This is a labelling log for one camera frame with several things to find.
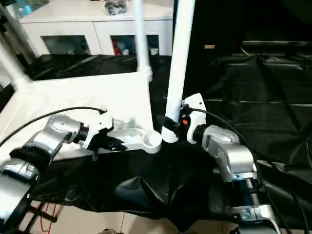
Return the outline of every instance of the white pole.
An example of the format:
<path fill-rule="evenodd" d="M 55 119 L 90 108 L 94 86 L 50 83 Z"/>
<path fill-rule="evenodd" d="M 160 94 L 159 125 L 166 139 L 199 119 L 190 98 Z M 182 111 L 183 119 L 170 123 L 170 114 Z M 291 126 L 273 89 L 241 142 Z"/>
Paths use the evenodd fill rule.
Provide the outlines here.
<path fill-rule="evenodd" d="M 137 71 L 146 73 L 149 82 L 152 81 L 152 69 L 148 57 L 147 38 L 144 31 L 143 0 L 134 0 L 136 22 L 136 57 Z"/>
<path fill-rule="evenodd" d="M 3 70 L 3 68 L 0 65 L 0 86 L 4 88 L 8 86 L 9 83 L 11 83 L 11 79 L 8 77 L 8 75 L 6 74 L 6 72 Z"/>
<path fill-rule="evenodd" d="M 179 120 L 194 8 L 195 0 L 179 0 L 178 2 L 166 106 L 166 116 L 174 122 Z M 168 143 L 178 140 L 174 132 L 165 127 L 162 127 L 161 136 Z"/>
<path fill-rule="evenodd" d="M 23 72 L 18 61 L 6 50 L 3 42 L 0 40 L 0 65 L 10 77 L 15 89 L 20 89 L 29 82 L 30 78 Z"/>

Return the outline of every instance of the red cable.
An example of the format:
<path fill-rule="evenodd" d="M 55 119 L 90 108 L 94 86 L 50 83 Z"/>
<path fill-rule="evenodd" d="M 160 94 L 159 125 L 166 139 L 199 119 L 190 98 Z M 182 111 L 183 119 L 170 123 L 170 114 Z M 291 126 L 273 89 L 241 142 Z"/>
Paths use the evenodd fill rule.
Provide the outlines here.
<path fill-rule="evenodd" d="M 52 216 L 55 215 L 55 210 L 57 209 L 57 205 L 54 204 L 54 208 L 53 208 L 53 213 L 52 213 Z M 51 231 L 51 228 L 52 228 L 52 222 L 50 222 L 50 226 L 49 226 L 49 231 L 48 231 L 48 234 L 50 234 L 50 231 Z"/>
<path fill-rule="evenodd" d="M 45 208 L 45 212 L 47 213 L 48 212 L 48 208 L 49 208 L 49 203 L 47 203 L 47 206 L 46 206 L 46 208 Z M 42 217 L 40 217 L 40 226 L 41 226 L 41 231 L 43 232 L 43 233 L 47 233 L 49 230 L 44 230 L 43 229 L 43 223 L 42 223 Z"/>

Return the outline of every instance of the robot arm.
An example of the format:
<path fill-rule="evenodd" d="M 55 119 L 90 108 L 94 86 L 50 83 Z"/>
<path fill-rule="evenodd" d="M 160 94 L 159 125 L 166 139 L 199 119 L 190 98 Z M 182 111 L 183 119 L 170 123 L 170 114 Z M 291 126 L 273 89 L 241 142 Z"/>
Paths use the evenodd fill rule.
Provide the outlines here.
<path fill-rule="evenodd" d="M 95 152 L 127 149 L 121 140 L 107 136 L 113 129 L 111 116 L 104 113 L 99 119 L 86 127 L 65 115 L 51 116 L 41 131 L 10 153 L 11 159 L 0 166 L 0 233 L 18 227 L 32 201 L 31 189 L 64 143 L 81 142 Z"/>
<path fill-rule="evenodd" d="M 233 222 L 239 224 L 237 233 L 280 234 L 250 150 L 240 144 L 236 133 L 207 125 L 206 114 L 194 109 L 206 110 L 200 94 L 192 95 L 182 102 L 180 123 L 174 123 L 167 117 L 158 117 L 158 120 L 177 135 L 187 131 L 187 141 L 199 144 L 215 159 L 229 194 Z"/>

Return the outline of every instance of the black cable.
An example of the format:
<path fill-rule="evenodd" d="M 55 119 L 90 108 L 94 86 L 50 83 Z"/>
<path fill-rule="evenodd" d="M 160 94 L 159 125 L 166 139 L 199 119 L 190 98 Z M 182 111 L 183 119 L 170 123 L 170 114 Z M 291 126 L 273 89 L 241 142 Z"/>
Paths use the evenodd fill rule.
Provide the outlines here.
<path fill-rule="evenodd" d="M 13 132 L 11 132 L 5 139 L 3 139 L 1 142 L 0 142 L 0 147 L 5 143 L 7 142 L 12 136 L 14 136 L 16 133 L 18 133 L 20 130 L 22 130 L 23 128 L 27 127 L 28 125 L 32 124 L 33 122 L 36 122 L 42 118 L 45 118 L 45 117 L 48 117 L 48 116 L 51 116 L 51 115 L 54 115 L 54 114 L 57 114 L 57 113 L 60 113 L 60 112 L 64 112 L 64 111 L 71 111 L 71 110 L 78 110 L 78 109 L 85 109 L 85 110 L 95 110 L 95 111 L 98 111 L 100 114 L 103 114 L 105 113 L 104 110 L 101 110 L 99 108 L 95 108 L 95 107 L 89 107 L 89 106 L 77 106 L 77 107 L 69 107 L 69 108 L 64 108 L 64 109 L 61 109 L 61 110 L 58 110 L 58 111 L 53 111 L 53 112 L 50 112 L 50 113 L 47 113 L 45 115 L 42 115 L 42 116 L 39 116 L 37 118 L 34 118 L 32 119 L 31 121 L 23 124 L 22 126 L 20 126 L 19 128 L 17 128 L 16 130 L 14 130 Z"/>
<path fill-rule="evenodd" d="M 253 151 L 252 151 L 250 145 L 248 144 L 247 140 L 243 137 L 243 135 L 242 135 L 235 127 L 233 127 L 231 124 L 229 124 L 226 120 L 224 120 L 223 118 L 221 118 L 221 117 L 219 117 L 219 116 L 217 116 L 217 115 L 215 115 L 215 114 L 213 114 L 213 113 L 211 113 L 211 112 L 205 111 L 205 110 L 196 109 L 196 108 L 191 108 L 191 111 L 198 111 L 198 112 L 206 113 L 206 114 L 208 114 L 209 116 L 212 116 L 212 117 L 218 119 L 220 122 L 224 123 L 231 131 L 235 132 L 235 133 L 238 135 L 238 137 L 242 140 L 243 144 L 250 150 L 251 154 L 252 154 L 253 156 L 255 156 L 255 154 L 253 153 Z M 271 162 L 271 161 L 270 161 L 269 159 L 267 159 L 266 157 L 264 157 L 264 158 L 265 158 L 265 160 L 266 160 L 274 169 L 276 169 L 279 173 L 281 173 L 280 170 L 276 167 L 276 165 L 275 165 L 273 162 Z M 259 163 L 257 162 L 257 160 L 255 160 L 255 164 L 256 164 L 256 168 L 259 169 L 259 166 L 258 166 Z M 262 183 L 263 183 L 263 177 L 262 177 L 262 175 L 261 175 L 260 170 L 258 170 L 257 172 L 258 172 L 259 177 L 260 177 L 260 179 L 261 179 L 261 181 L 262 181 Z M 305 226 L 305 234 L 309 234 L 308 220 L 307 220 L 306 214 L 305 214 L 305 212 L 304 212 L 304 210 L 303 210 L 303 208 L 302 208 L 302 206 L 301 206 L 301 204 L 300 204 L 300 202 L 299 202 L 299 200 L 298 200 L 297 194 L 295 193 L 295 191 L 293 190 L 292 186 L 291 186 L 290 183 L 286 180 L 285 177 L 284 177 L 284 180 L 285 180 L 285 183 L 287 184 L 287 186 L 289 187 L 290 193 L 291 193 L 291 195 L 292 195 L 292 198 L 293 198 L 295 204 L 298 206 L 298 208 L 299 208 L 299 210 L 300 210 L 300 212 L 301 212 L 301 214 L 302 214 L 303 221 L 304 221 L 304 226 Z M 269 200 L 270 200 L 270 202 L 272 203 L 272 205 L 273 205 L 273 207 L 274 207 L 274 209 L 275 209 L 275 211 L 276 211 L 276 214 L 279 216 L 280 221 L 281 221 L 281 222 L 283 223 L 283 225 L 285 226 L 285 229 L 286 229 L 287 233 L 288 233 L 288 234 L 291 234 L 292 232 L 291 232 L 290 228 L 288 227 L 286 221 L 285 221 L 284 218 L 282 217 L 281 213 L 278 211 L 277 206 L 274 204 L 274 202 L 272 201 L 272 199 L 271 199 L 270 197 L 269 197 Z"/>
<path fill-rule="evenodd" d="M 223 231 L 223 222 L 221 222 L 221 230 L 222 230 L 222 234 L 224 234 L 224 231 Z"/>

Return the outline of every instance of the white cabinet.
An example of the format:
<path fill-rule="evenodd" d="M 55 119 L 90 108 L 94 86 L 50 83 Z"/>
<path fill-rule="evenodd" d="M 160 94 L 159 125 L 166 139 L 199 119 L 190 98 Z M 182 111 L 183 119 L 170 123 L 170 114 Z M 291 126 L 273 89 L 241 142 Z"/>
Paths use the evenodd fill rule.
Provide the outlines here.
<path fill-rule="evenodd" d="M 102 54 L 93 22 L 44 22 L 22 25 L 39 56 Z"/>
<path fill-rule="evenodd" d="M 134 21 L 95 22 L 95 28 L 103 54 L 115 54 L 114 41 L 120 50 L 126 49 L 130 54 L 134 53 Z M 156 49 L 160 55 L 171 55 L 172 20 L 146 20 L 144 30 L 150 50 Z"/>
<path fill-rule="evenodd" d="M 144 30 L 152 54 L 171 55 L 172 3 L 144 0 Z M 116 16 L 107 14 L 102 1 L 53 0 L 20 22 L 38 56 L 114 55 L 116 51 L 135 53 L 134 20 L 133 0 L 127 3 L 126 13 Z"/>

